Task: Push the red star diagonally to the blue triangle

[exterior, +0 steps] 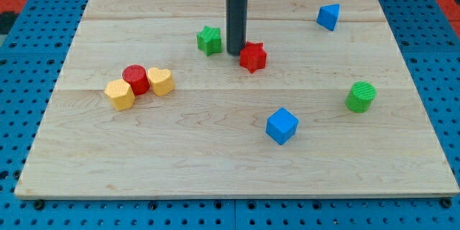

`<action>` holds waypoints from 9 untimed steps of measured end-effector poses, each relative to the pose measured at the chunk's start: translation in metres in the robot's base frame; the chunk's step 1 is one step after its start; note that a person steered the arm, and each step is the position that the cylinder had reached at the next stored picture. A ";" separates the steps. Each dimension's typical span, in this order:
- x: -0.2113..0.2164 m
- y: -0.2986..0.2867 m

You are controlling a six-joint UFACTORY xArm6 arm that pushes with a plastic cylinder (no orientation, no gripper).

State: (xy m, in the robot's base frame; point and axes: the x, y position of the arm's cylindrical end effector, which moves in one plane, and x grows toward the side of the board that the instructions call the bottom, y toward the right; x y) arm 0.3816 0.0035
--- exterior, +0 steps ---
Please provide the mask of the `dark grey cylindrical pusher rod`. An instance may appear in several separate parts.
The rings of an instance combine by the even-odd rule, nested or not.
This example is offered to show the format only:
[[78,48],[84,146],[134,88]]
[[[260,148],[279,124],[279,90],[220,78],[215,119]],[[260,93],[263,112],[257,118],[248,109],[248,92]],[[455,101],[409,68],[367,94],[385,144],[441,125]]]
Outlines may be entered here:
[[246,44],[248,0],[226,0],[226,51],[239,56]]

